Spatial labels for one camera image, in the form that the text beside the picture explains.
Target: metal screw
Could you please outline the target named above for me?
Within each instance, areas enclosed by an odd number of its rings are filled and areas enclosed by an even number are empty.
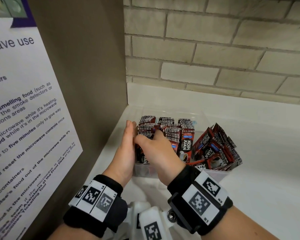
[[[175,214],[175,212],[174,212],[172,209],[170,209],[170,210],[168,211],[167,217],[168,217],[169,222],[172,222],[172,223],[173,223],[173,222],[176,222],[176,221],[177,221],[176,214]]]

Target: right hand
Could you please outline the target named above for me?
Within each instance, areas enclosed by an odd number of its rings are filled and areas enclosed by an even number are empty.
[[[153,140],[137,135],[135,143],[142,148],[148,162],[155,167],[158,178],[167,186],[186,166],[174,152],[170,141],[158,129]]]

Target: wristband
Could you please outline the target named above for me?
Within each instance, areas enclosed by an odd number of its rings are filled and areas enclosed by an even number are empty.
[[[172,194],[168,203],[177,216],[177,223],[192,234],[209,233],[233,205],[218,182],[188,165],[168,185],[168,190]]]
[[[70,201],[64,223],[102,238],[107,228],[116,232],[127,216],[127,203],[120,198],[123,187],[105,175],[97,175],[82,186]]]

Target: forearm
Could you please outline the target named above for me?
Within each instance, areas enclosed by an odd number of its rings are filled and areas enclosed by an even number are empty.
[[[278,240],[251,218],[232,206],[222,220],[202,240]]]
[[[48,240],[99,240],[100,238],[83,230],[82,228],[72,228],[66,224],[61,224]]]

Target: white countertop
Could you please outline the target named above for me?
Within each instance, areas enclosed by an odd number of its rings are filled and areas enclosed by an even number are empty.
[[[130,83],[128,103],[87,181],[107,168],[125,121],[137,121],[143,113],[137,106],[204,112],[211,125],[223,127],[243,159],[221,181],[234,204],[279,239],[300,239],[300,105]],[[169,208],[170,194],[157,179],[133,178],[122,197],[128,203],[149,201]]]

